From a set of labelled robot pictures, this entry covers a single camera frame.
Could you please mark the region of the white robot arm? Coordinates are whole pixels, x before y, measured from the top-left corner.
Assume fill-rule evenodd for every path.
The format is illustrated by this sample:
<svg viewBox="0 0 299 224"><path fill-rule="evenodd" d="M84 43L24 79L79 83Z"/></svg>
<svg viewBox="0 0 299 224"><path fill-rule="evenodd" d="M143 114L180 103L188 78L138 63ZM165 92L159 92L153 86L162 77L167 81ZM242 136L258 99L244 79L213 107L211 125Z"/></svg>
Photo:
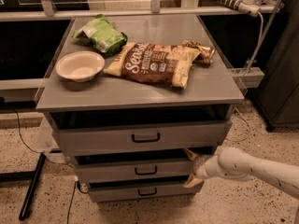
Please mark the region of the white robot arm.
<svg viewBox="0 0 299 224"><path fill-rule="evenodd" d="M187 148L184 151L192 161L192 172L184 188L192 188L212 177L248 181L254 176L299 199L298 166L257 158L235 147L223 147L214 155L198 154Z"/></svg>

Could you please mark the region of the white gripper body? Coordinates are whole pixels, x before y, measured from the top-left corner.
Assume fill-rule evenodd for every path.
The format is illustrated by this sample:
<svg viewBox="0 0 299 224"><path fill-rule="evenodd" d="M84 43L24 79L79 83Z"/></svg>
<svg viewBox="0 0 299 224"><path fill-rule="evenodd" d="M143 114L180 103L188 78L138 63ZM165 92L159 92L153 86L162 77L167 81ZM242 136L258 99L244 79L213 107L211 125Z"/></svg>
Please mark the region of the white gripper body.
<svg viewBox="0 0 299 224"><path fill-rule="evenodd" d="M221 176L217 155L199 155L193 161L193 176L200 180Z"/></svg>

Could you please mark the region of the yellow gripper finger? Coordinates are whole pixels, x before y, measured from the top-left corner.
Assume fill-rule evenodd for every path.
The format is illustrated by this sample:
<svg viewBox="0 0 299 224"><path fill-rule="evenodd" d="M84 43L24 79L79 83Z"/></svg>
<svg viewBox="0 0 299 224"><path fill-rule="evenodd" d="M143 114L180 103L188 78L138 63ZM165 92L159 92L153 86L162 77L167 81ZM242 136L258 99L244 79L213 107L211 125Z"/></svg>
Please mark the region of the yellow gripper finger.
<svg viewBox="0 0 299 224"><path fill-rule="evenodd" d="M184 183L183 187L184 188L192 188L202 182L203 182L203 179L198 177L197 175L190 175L188 177L187 181Z"/></svg>
<svg viewBox="0 0 299 224"><path fill-rule="evenodd" d="M199 158L199 154L196 152L191 151L188 148L184 148L183 151L187 154L191 161L196 161Z"/></svg>

